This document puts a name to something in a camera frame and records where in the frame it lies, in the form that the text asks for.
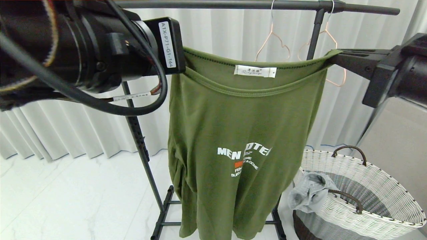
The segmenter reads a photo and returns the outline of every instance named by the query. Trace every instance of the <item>black metal clothes rack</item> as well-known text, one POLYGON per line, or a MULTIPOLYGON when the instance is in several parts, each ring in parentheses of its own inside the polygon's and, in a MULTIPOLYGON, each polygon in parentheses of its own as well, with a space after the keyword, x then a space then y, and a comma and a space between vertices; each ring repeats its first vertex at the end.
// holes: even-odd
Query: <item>black metal clothes rack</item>
MULTIPOLYGON (((131 1, 118 1, 122 8, 137 9, 137 8, 178 8, 178 9, 270 9, 272 0, 131 0, 131 1)), ((400 10, 396 8, 380 7, 380 6, 366 6, 359 4, 346 4, 345 2, 334 0, 333 13, 338 12, 363 12, 384 15, 398 15, 400 10)), ((311 10, 316 11, 314 19, 313 33, 307 54, 307 60, 314 57, 317 41, 319 38, 320 27, 323 22, 323 17, 326 12, 332 10, 332 0, 320 1, 292 1, 292 0, 276 0, 273 9, 276 10, 311 10)), ((130 94, 128 84, 122 84, 125 94, 130 94)), ((129 107, 134 107, 132 100, 127 100, 129 107)), ((138 149, 139 156, 141 157, 142 164, 150 182, 151 188, 154 193, 157 205, 160 209, 159 218, 156 222, 155 229, 150 240, 159 240, 162 229, 164 226, 179 226, 180 222, 166 222, 166 216, 170 205, 180 204, 179 201, 172 201, 174 193, 173 186, 171 185, 167 190, 166 198, 164 201, 160 198, 159 191, 155 184, 153 174, 151 172, 149 162, 149 154, 145 147, 144 136, 142 134, 139 121, 137 117, 126 117, 129 128, 132 132, 133 139, 138 149)), ((276 228, 279 240, 286 240, 286 235, 283 230, 282 222, 278 213, 278 200, 276 206, 272 210, 272 221, 266 221, 266 224, 273 224, 276 228)))

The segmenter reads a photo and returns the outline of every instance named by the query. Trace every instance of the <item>robotic arm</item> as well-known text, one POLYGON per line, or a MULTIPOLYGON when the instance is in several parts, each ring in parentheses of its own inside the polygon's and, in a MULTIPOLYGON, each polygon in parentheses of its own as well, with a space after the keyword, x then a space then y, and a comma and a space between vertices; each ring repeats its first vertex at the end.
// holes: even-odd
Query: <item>robotic arm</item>
MULTIPOLYGON (((113 0, 0 1, 0 27, 2 111, 58 99, 117 115, 143 115, 163 103, 165 75, 185 71, 177 21, 141 21, 113 0), (55 38, 49 37, 55 29, 57 48, 47 65, 55 44, 55 38), (142 108, 113 105, 108 103, 112 98, 97 99, 81 91, 111 91, 122 81, 150 75, 158 75, 159 84, 143 94, 159 94, 159 98, 142 108)), ((376 108, 388 97, 427 104, 427 34, 416 34, 391 50, 343 49, 330 61, 370 80, 365 105, 376 108)))

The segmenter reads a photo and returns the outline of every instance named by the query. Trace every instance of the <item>green shirt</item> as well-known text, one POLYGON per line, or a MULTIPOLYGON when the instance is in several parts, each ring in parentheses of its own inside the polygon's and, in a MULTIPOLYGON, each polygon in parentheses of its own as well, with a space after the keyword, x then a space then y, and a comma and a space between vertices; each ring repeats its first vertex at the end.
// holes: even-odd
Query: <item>green shirt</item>
POLYGON ((172 78, 168 142, 170 175, 182 202, 180 237, 198 228, 201 240, 230 240, 232 230, 249 240, 263 229, 300 167, 326 60, 339 52, 259 63, 185 48, 186 72, 172 78), (275 78, 243 76, 234 74, 236 65, 277 70, 275 78))

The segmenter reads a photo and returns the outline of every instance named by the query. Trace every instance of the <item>laundry basket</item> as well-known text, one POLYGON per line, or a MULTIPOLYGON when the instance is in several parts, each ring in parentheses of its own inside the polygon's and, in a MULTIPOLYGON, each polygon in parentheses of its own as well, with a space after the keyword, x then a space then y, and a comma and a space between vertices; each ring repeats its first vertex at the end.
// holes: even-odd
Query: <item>laundry basket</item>
POLYGON ((346 194, 329 191, 325 204, 315 213, 294 211, 294 227, 300 240, 390 240, 424 226, 427 221, 411 194, 386 172, 367 162, 357 147, 343 146, 333 153, 305 150, 295 184, 305 172, 327 174, 346 194), (343 148, 357 149, 363 160, 337 154, 343 148))

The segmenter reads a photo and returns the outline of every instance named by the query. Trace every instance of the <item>gray cloth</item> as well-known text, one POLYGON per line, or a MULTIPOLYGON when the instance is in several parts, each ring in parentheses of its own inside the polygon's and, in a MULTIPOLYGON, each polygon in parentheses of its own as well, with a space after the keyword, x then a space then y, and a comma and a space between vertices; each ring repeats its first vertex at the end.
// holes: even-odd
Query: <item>gray cloth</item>
POLYGON ((339 190, 324 173, 305 173, 288 196, 289 208, 305 213, 319 211, 326 201, 328 190, 339 190))

